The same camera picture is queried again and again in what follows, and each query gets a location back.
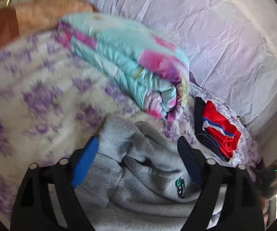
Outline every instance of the silver screw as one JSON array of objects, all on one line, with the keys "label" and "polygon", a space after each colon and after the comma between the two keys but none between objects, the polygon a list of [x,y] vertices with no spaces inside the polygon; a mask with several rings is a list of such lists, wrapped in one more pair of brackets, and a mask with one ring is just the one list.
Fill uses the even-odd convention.
[{"label": "silver screw", "polygon": [[246,167],[243,164],[239,164],[238,168],[241,169],[241,170],[245,170],[246,169]]},{"label": "silver screw", "polygon": [[30,169],[35,169],[35,168],[37,168],[37,167],[38,167],[37,163],[32,163],[32,164],[30,165]]},{"label": "silver screw", "polygon": [[61,159],[61,160],[59,161],[59,164],[60,164],[60,165],[66,165],[67,163],[68,163],[68,159],[67,159],[67,158]]},{"label": "silver screw", "polygon": [[213,160],[213,159],[208,159],[208,160],[207,160],[207,163],[208,163],[209,165],[215,165],[215,164],[216,164],[216,161]]}]

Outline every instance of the white bed sheet with purple flowers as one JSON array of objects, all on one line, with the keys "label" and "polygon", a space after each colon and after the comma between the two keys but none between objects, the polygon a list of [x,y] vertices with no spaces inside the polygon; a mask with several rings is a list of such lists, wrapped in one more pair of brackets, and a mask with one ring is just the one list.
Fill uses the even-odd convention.
[{"label": "white bed sheet with purple flowers", "polygon": [[147,121],[172,141],[184,135],[206,157],[223,164],[195,137],[196,96],[211,99],[242,132],[229,164],[258,162],[257,144],[235,113],[193,84],[184,113],[167,123],[140,111],[112,81],[57,43],[54,31],[20,39],[0,51],[0,220],[10,226],[12,206],[29,164],[48,166],[69,157],[107,114]]}]

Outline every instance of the red garment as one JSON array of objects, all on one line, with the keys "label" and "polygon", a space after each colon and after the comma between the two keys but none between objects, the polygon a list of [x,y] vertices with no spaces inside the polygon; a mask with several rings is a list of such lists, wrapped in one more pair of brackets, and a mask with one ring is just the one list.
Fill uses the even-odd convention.
[{"label": "red garment", "polygon": [[216,111],[211,101],[207,101],[203,113],[203,128],[206,128],[208,133],[219,143],[219,149],[223,155],[232,158],[241,133],[227,118]]}]

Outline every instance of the mattress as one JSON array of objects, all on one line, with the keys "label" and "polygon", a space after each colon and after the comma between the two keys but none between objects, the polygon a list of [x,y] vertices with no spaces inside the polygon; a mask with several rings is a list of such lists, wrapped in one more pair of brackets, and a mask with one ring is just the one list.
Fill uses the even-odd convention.
[{"label": "mattress", "polygon": [[254,135],[277,111],[273,0],[88,1],[103,13],[137,20],[181,47],[192,81],[221,97]]},{"label": "mattress", "polygon": [[[13,203],[31,163],[53,165],[82,148],[106,115],[147,121],[168,140],[183,135],[193,148],[218,163],[247,166],[260,161],[257,143],[227,104],[191,84],[178,121],[167,123],[140,111],[134,100],[89,63],[71,54],[48,31],[0,51],[0,220],[9,228]],[[242,135],[238,150],[224,163],[194,134],[194,98],[212,100]]]}]

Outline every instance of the black fabric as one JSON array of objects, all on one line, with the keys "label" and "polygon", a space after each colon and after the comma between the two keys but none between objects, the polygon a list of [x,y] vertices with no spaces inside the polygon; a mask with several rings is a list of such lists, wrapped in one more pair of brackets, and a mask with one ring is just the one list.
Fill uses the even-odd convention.
[{"label": "black fabric", "polygon": [[230,158],[225,157],[216,145],[217,141],[206,130],[202,129],[202,115],[205,109],[206,103],[200,97],[195,98],[194,109],[194,129],[197,140],[215,153],[220,159],[228,162]]}]

